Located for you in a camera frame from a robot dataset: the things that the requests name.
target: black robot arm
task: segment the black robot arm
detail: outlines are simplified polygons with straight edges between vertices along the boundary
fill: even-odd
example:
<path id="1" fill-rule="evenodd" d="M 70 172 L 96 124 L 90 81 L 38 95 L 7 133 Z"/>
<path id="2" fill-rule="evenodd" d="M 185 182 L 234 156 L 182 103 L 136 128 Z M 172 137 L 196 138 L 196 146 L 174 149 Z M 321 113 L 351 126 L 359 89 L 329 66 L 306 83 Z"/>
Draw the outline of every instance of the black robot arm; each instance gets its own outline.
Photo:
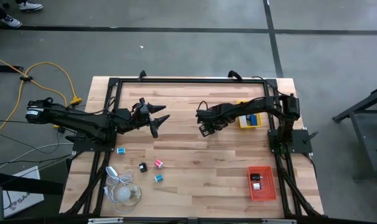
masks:
<path id="1" fill-rule="evenodd" d="M 91 142 L 104 144 L 110 140 L 111 133 L 117 131 L 124 134 L 143 126 L 150 126 L 152 136 L 158 137 L 159 126 L 169 117 L 152 119 L 150 114 L 163 110 L 166 106 L 153 106 L 141 98 L 136 103 L 132 112 L 127 108 L 104 111 L 107 113 L 95 114 L 66 108 L 58 103 L 53 103 L 52 98 L 30 101 L 27 107 L 26 119 L 30 123 L 52 123 L 65 128 L 70 128 L 85 134 Z"/>
<path id="2" fill-rule="evenodd" d="M 196 117 L 197 123 L 201 124 L 200 131 L 205 137 L 215 131 L 221 131 L 239 116 L 262 112 L 273 114 L 281 121 L 278 127 L 280 142 L 292 140 L 294 121 L 300 118 L 299 99 L 293 95 L 264 96 L 236 105 L 222 103 L 207 110 L 197 110 Z"/>

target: wooden table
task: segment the wooden table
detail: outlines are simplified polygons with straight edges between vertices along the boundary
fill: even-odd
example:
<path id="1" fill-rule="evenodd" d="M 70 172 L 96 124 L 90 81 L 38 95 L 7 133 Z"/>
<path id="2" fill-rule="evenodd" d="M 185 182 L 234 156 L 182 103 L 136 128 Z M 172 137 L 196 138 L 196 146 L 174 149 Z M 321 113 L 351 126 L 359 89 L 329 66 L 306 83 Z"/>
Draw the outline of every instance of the wooden table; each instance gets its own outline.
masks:
<path id="1" fill-rule="evenodd" d="M 86 103 L 87 112 L 102 109 L 108 78 L 93 77 Z M 293 79 L 278 78 L 277 84 L 279 91 L 296 94 Z M 263 95 L 263 86 L 257 84 L 125 83 L 120 108 L 131 108 L 140 97 L 144 97 L 153 105 L 167 106 L 156 113 L 155 118 L 166 114 L 170 114 L 170 118 L 160 127 L 157 139 L 152 138 L 149 128 L 118 135 L 116 147 L 125 147 L 126 154 L 121 156 L 112 153 L 109 164 L 119 174 L 126 169 L 134 170 L 134 183 L 140 186 L 142 199 L 133 212 L 120 214 L 114 211 L 111 202 L 104 197 L 101 216 L 283 217 L 276 163 L 268 146 L 267 114 L 261 114 L 263 126 L 260 128 L 240 129 L 236 121 L 206 138 L 200 134 L 195 117 L 195 110 L 202 100 L 213 106 Z M 295 123 L 294 128 L 303 128 L 302 118 Z M 87 186 L 93 155 L 92 152 L 84 152 L 73 161 L 60 212 L 68 210 Z M 154 168 L 155 159 L 164 163 L 163 170 Z M 138 165 L 142 161 L 148 166 L 146 173 L 139 171 Z M 312 164 L 301 154 L 293 154 L 292 162 L 298 188 L 316 211 L 322 213 Z M 249 166 L 273 168 L 277 200 L 254 202 L 250 199 L 247 178 Z M 164 181 L 154 183 L 156 174 L 162 174 Z M 91 211 L 95 206 L 98 188 L 94 192 Z M 287 194 L 291 211 L 294 212 L 288 186 Z"/>

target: shoe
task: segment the shoe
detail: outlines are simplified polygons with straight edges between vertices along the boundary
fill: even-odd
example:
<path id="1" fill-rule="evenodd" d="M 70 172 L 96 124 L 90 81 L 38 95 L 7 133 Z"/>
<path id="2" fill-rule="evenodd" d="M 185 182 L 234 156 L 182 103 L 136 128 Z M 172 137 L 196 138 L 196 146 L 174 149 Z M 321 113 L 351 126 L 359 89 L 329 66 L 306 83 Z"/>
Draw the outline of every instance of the shoe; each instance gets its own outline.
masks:
<path id="1" fill-rule="evenodd" d="M 22 25 L 20 21 L 18 21 L 17 19 L 9 15 L 7 15 L 6 18 L 1 19 L 1 21 L 7 24 L 9 27 L 13 27 L 13 28 L 19 28 Z"/>
<path id="2" fill-rule="evenodd" d="M 23 11 L 23 12 L 38 11 L 38 10 L 40 10 L 44 7 L 41 4 L 36 4 L 36 3 L 31 2 L 31 1 L 26 1 L 26 2 L 23 2 L 23 3 L 17 4 L 17 5 L 19 5 L 20 10 Z"/>

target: yellow cable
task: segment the yellow cable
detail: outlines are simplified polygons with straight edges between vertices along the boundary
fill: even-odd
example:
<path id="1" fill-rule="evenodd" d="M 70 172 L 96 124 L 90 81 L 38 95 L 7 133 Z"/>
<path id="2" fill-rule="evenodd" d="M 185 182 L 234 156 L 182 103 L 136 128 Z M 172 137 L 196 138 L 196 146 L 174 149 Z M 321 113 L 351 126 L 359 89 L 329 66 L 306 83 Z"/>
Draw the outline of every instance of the yellow cable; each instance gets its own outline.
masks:
<path id="1" fill-rule="evenodd" d="M 53 90 L 53 89 L 51 89 L 51 88 L 47 88 L 47 87 L 41 86 L 41 85 L 39 85 L 37 82 L 35 82 L 35 81 L 33 81 L 33 80 L 31 80 L 31 82 L 32 82 L 33 84 L 37 85 L 39 88 L 42 88 L 42 89 L 44 89 L 44 90 L 48 90 L 48 91 L 52 91 L 52 92 L 54 92 L 54 93 L 59 94 L 59 95 L 64 99 L 64 105 L 65 105 L 65 107 L 67 107 L 67 99 L 65 98 L 65 96 L 64 96 L 61 92 L 59 92 L 59 91 L 57 91 L 57 90 Z"/>
<path id="2" fill-rule="evenodd" d="M 27 71 L 26 71 L 26 75 L 27 75 L 27 74 L 29 73 L 29 71 L 30 71 L 31 69 L 33 69 L 34 67 L 36 67 L 36 66 L 38 66 L 38 65 L 45 65 L 45 64 L 47 64 L 47 65 L 53 65 L 54 67 L 57 67 L 58 69 L 60 69 L 60 70 L 65 74 L 65 76 L 67 76 L 68 81 L 70 82 L 70 86 L 71 86 L 71 90 L 72 90 L 72 95 L 73 95 L 74 97 L 77 97 L 77 95 L 75 94 L 74 86 L 72 85 L 72 81 L 71 81 L 70 76 L 68 75 L 68 73 L 67 73 L 62 67 L 60 67 L 59 65 L 57 65 L 57 64 L 55 64 L 55 63 L 52 63 L 52 62 L 40 62 L 40 63 L 37 63 L 37 64 L 35 64 L 35 65 L 33 65 L 33 66 L 31 66 L 31 67 L 29 67 L 29 68 L 27 69 Z"/>
<path id="3" fill-rule="evenodd" d="M 2 59 L 0 59 L 0 62 L 2 62 L 3 64 L 9 66 L 10 68 L 12 68 L 12 69 L 15 70 L 16 72 L 20 73 L 20 74 L 23 75 L 24 77 L 28 77 L 28 72 L 29 72 L 32 68 L 34 68 L 34 67 L 36 67 L 36 66 L 38 66 L 38 65 L 43 65 L 43 64 L 53 65 L 53 66 L 57 67 L 58 69 L 60 69 L 60 70 L 61 70 L 61 71 L 67 76 L 68 81 L 70 82 L 71 89 L 72 89 L 72 94 L 73 94 L 73 100 L 72 100 L 72 103 L 80 103 L 80 102 L 82 101 L 82 99 L 79 98 L 79 97 L 77 97 L 77 95 L 75 94 L 74 86 L 73 86 L 73 84 L 72 84 L 72 81 L 71 81 L 70 76 L 69 76 L 68 73 L 67 73 L 62 67 L 60 67 L 59 65 L 56 65 L 56 64 L 51 63 L 51 62 L 40 62 L 40 63 L 37 63 L 37 64 L 35 64 L 35 65 L 29 67 L 25 73 L 22 73 L 21 71 L 19 71 L 18 69 L 14 68 L 12 65 L 9 65 L 7 62 L 3 61 Z M 32 82 L 33 84 L 37 85 L 39 88 L 42 88 L 42 89 L 44 89 L 44 90 L 48 90 L 48 91 L 52 91 L 52 92 L 54 92 L 54 93 L 59 94 L 59 95 L 64 99 L 65 107 L 67 107 L 67 99 L 66 99 L 66 97 L 65 97 L 61 92 L 59 92 L 59 91 L 57 91 L 57 90 L 53 90 L 53 89 L 51 89 L 51 88 L 44 87 L 44 86 L 40 85 L 39 83 L 37 83 L 37 82 L 35 82 L 35 81 L 33 81 L 33 80 L 31 80 L 31 82 Z M 20 83 L 20 89 L 19 89 L 19 97 L 18 97 L 18 99 L 17 99 L 17 103 L 16 103 L 16 105 L 15 105 L 15 107 L 14 107 L 12 113 L 7 117 L 6 121 L 3 122 L 3 124 L 0 126 L 0 131 L 1 131 L 2 128 L 6 125 L 6 123 L 9 121 L 9 119 L 10 119 L 11 116 L 14 114 L 14 112 L 16 112 L 16 109 L 17 109 L 18 106 L 19 106 L 19 103 L 20 103 L 20 100 L 21 100 L 21 92 L 22 92 L 22 86 L 23 86 L 23 84 L 24 84 L 24 81 L 21 81 L 21 83 Z"/>
<path id="4" fill-rule="evenodd" d="M 9 121 L 9 119 L 12 117 L 12 115 L 14 114 L 14 112 L 16 112 L 16 109 L 17 107 L 19 106 L 19 103 L 20 103 L 20 99 L 21 99 L 21 91 L 22 91 L 22 85 L 24 84 L 24 81 L 21 81 L 20 82 L 20 89 L 19 89 L 19 97 L 17 99 L 17 103 L 16 105 L 14 106 L 14 109 L 12 111 L 12 113 L 10 113 L 10 115 L 6 118 L 6 121 L 3 122 L 3 124 L 0 126 L 0 131 L 2 130 L 3 126 L 5 126 L 5 124 L 7 123 L 7 121 Z"/>

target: concrete floor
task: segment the concrete floor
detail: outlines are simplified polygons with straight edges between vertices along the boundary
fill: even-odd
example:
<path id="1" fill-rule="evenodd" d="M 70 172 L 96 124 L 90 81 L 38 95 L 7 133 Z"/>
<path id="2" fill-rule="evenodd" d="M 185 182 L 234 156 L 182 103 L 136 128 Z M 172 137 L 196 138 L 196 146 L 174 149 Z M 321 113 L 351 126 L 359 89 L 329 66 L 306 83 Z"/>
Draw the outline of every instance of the concrete floor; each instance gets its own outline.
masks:
<path id="1" fill-rule="evenodd" d="M 11 9 L 9 13 L 27 25 L 267 29 L 261 0 L 41 2 L 42 12 L 23 14 Z M 276 29 L 377 29 L 377 0 L 269 2 Z M 320 131 L 312 145 L 325 214 L 377 222 L 377 181 L 355 184 L 351 179 L 367 165 L 351 122 L 331 120 L 377 88 L 377 36 L 276 38 L 284 77 L 295 81 L 304 123 L 310 132 Z M 42 61 L 61 65 L 84 101 L 95 75 L 138 75 L 145 70 L 148 75 L 224 77 L 236 70 L 245 77 L 276 77 L 268 34 L 0 30 L 0 57 L 25 68 Z M 31 75 L 71 97 L 67 79 L 57 69 L 39 67 Z M 0 119 L 13 109 L 18 84 L 18 75 L 0 74 Z M 13 120 L 24 120 L 29 100 L 48 96 L 61 102 L 58 96 L 26 84 Z M 9 123 L 2 133 L 33 146 L 56 142 L 49 124 Z M 61 135 L 60 142 L 66 142 Z M 0 137 L 0 162 L 28 150 Z M 33 152 L 26 159 L 58 157 L 70 150 L 60 147 L 51 156 Z M 11 164 L 0 171 L 12 174 L 29 166 Z"/>

